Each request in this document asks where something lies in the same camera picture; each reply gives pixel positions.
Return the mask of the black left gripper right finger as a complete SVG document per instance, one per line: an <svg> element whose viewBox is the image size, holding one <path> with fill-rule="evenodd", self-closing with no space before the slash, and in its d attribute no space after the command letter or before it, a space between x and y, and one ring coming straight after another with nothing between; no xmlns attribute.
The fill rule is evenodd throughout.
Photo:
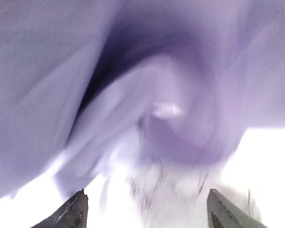
<svg viewBox="0 0 285 228"><path fill-rule="evenodd" d="M264 224L245 214L217 189L210 189L207 197L209 228L266 228Z"/></svg>

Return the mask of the lilac folding umbrella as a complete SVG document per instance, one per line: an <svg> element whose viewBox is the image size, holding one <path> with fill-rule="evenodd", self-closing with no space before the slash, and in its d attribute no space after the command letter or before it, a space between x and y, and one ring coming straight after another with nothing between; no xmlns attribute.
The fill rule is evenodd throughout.
<svg viewBox="0 0 285 228"><path fill-rule="evenodd" d="M285 127L285 0L0 0L0 198L61 152L73 194L136 125L188 166Z"/></svg>

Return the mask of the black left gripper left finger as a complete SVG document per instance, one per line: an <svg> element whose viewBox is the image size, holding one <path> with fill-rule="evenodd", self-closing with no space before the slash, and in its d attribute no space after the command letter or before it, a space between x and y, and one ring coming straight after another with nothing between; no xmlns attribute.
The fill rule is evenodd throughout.
<svg viewBox="0 0 285 228"><path fill-rule="evenodd" d="M76 192L51 216L32 228L86 228L88 196L84 190Z"/></svg>

